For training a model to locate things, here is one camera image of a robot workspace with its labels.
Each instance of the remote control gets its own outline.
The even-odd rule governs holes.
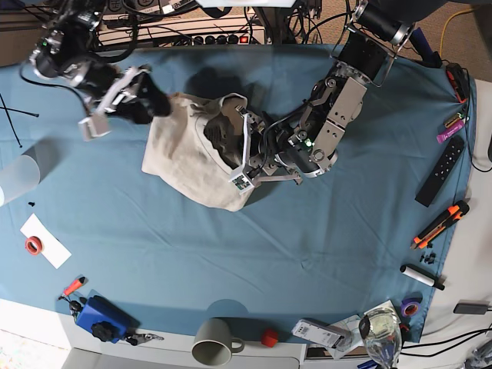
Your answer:
[[[451,173],[463,149],[463,139],[460,136],[452,137],[437,161],[432,173],[430,173],[421,190],[418,192],[415,198],[416,201],[427,207],[432,203],[446,181],[447,176]]]

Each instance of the blue box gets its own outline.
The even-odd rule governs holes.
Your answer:
[[[130,318],[125,313],[105,303],[100,296],[89,298],[79,313],[76,324],[92,334],[92,325],[102,322],[112,326],[114,339],[110,342],[113,344],[125,337],[130,326]]]

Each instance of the blue tablecloth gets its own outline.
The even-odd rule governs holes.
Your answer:
[[[122,66],[145,63],[167,93],[238,92],[256,111],[281,115],[309,96],[331,61],[314,45],[206,46],[139,52]],[[97,291],[143,328],[195,334],[207,317],[231,317],[244,339],[274,327],[295,341],[287,333],[302,317],[333,323],[420,294],[410,322],[414,341],[420,337],[433,289],[399,268],[419,264],[412,238],[463,197],[470,173],[465,153],[433,205],[414,200],[444,149],[438,128],[461,109],[443,70],[399,60],[382,88],[369,87],[329,173],[301,186],[265,184],[237,213],[195,204],[142,173],[148,126],[114,118],[111,134],[83,142],[75,97],[28,85],[17,72],[0,70],[7,106],[41,116],[11,113],[23,148],[0,118],[0,167],[34,146],[45,177],[0,208],[0,298],[67,314],[56,298],[83,274],[81,293]],[[472,109],[473,136],[474,124]],[[58,270],[24,249],[19,229],[32,212],[72,253]],[[451,235],[434,242],[429,272],[440,273]]]

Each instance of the black knob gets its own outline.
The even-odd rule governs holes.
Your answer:
[[[99,338],[102,342],[113,341],[115,339],[116,327],[107,321],[94,323],[91,329],[92,335]]]
[[[228,38],[225,37],[224,35],[220,35],[220,36],[217,37],[217,43],[219,45],[225,45],[225,44],[228,43]]]
[[[229,44],[237,44],[239,42],[239,37],[236,35],[230,35],[228,39]]]
[[[215,43],[215,37],[214,36],[205,37],[205,44],[213,45],[214,43]]]

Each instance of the yellow cable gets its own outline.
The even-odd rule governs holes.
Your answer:
[[[458,15],[462,15],[462,14],[468,14],[468,13],[471,13],[473,12],[475,9],[467,9],[467,10],[462,10],[460,12],[456,12],[454,13],[451,17],[449,17],[447,20],[446,20],[446,23],[444,23],[444,27],[443,27],[443,32],[442,34],[440,35],[440,47],[439,47],[439,55],[441,57],[443,57],[443,43],[444,43],[444,33],[446,33],[446,27],[447,25],[449,24],[449,22],[451,22],[451,20],[454,18],[454,17],[457,17]]]

